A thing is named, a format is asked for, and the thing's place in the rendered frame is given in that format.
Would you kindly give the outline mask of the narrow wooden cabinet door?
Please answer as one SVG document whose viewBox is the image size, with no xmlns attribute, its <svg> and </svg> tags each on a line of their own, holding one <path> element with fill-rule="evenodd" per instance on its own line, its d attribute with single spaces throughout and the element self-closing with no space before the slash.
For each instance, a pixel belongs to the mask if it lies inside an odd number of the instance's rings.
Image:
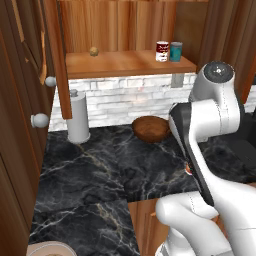
<svg viewBox="0 0 256 256">
<path fill-rule="evenodd" d="M 43 0 L 59 101 L 64 120 L 72 118 L 67 69 L 56 0 Z"/>
</svg>

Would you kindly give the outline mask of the wooden base cabinet front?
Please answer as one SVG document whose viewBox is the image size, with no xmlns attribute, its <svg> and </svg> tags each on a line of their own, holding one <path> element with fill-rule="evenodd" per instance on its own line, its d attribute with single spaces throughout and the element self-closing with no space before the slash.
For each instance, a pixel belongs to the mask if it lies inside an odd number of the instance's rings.
<svg viewBox="0 0 256 256">
<path fill-rule="evenodd" d="M 168 235 L 168 227 L 156 217 L 156 202 L 150 199 L 128 204 L 141 256 L 155 256 Z"/>
</svg>

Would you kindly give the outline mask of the tall wooden cabinet door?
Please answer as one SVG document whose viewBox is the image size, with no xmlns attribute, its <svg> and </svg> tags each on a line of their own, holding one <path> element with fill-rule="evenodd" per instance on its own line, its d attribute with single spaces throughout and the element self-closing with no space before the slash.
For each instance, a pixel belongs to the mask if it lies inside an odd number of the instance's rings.
<svg viewBox="0 0 256 256">
<path fill-rule="evenodd" d="M 48 129 L 54 73 L 40 0 L 0 0 L 0 256 L 25 256 Z"/>
</svg>

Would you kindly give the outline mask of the wide wooden cabinet door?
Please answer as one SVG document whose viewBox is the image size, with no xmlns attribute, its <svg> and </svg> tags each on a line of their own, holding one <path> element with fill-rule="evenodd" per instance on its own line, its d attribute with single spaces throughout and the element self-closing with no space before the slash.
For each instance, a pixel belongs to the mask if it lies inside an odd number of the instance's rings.
<svg viewBox="0 0 256 256">
<path fill-rule="evenodd" d="M 213 60 L 235 69 L 235 90 L 246 103 L 256 74 L 256 0 L 209 0 L 197 70 Z"/>
</svg>

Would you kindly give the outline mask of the brown bread loaf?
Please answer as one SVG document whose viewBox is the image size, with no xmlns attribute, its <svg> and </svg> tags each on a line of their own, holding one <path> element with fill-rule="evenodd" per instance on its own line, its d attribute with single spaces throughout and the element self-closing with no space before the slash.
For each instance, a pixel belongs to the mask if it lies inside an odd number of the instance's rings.
<svg viewBox="0 0 256 256">
<path fill-rule="evenodd" d="M 134 134 L 147 143 L 157 143 L 170 135 L 170 128 L 166 119 L 156 116 L 143 116 L 132 122 Z"/>
</svg>

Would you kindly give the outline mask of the white paper towel roll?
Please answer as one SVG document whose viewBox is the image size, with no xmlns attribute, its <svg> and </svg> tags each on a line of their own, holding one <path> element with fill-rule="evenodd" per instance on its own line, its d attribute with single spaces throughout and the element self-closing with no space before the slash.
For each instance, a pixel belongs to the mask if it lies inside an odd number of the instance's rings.
<svg viewBox="0 0 256 256">
<path fill-rule="evenodd" d="M 74 144 L 87 142 L 90 138 L 86 94 L 70 90 L 72 118 L 67 119 L 68 140 Z"/>
</svg>

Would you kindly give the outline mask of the teal can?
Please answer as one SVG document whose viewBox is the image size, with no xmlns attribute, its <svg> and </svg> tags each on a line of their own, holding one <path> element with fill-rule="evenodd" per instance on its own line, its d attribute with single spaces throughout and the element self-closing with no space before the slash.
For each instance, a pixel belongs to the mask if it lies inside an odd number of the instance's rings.
<svg viewBox="0 0 256 256">
<path fill-rule="evenodd" d="M 179 62 L 182 55 L 182 42 L 172 42 L 170 44 L 170 61 Z"/>
</svg>

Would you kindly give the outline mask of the black hob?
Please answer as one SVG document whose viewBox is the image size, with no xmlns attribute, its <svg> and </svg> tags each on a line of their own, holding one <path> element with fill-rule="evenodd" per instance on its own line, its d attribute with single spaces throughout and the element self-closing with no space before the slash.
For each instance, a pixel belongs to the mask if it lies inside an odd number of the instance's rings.
<svg viewBox="0 0 256 256">
<path fill-rule="evenodd" d="M 218 156 L 230 178 L 256 183 L 256 112 L 245 114 L 237 132 L 216 140 L 224 147 Z"/>
</svg>

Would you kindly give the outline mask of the tan round plate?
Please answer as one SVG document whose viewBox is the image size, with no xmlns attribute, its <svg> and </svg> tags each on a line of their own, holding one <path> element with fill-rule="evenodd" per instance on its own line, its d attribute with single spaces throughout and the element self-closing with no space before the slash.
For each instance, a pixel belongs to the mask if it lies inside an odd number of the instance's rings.
<svg viewBox="0 0 256 256">
<path fill-rule="evenodd" d="M 65 243 L 47 241 L 29 245 L 26 256 L 77 256 L 77 254 Z"/>
</svg>

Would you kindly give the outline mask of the wooden wall cabinet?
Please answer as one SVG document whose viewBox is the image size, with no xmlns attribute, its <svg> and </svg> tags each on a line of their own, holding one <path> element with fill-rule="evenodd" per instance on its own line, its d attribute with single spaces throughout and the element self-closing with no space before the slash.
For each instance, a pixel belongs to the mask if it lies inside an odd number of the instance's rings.
<svg viewBox="0 0 256 256">
<path fill-rule="evenodd" d="M 194 72 L 209 0 L 58 0 L 70 78 Z M 156 43 L 169 43 L 156 60 Z M 182 42 L 179 62 L 170 44 Z M 89 50 L 97 47 L 99 54 Z"/>
</svg>

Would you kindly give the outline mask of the grey wall socket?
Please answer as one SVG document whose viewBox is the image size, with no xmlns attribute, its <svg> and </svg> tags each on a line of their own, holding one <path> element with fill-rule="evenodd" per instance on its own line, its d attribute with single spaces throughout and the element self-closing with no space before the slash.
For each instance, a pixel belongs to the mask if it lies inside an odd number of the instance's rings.
<svg viewBox="0 0 256 256">
<path fill-rule="evenodd" d="M 172 88 L 182 88 L 184 81 L 184 75 L 182 73 L 173 74 L 171 80 L 171 87 Z"/>
</svg>

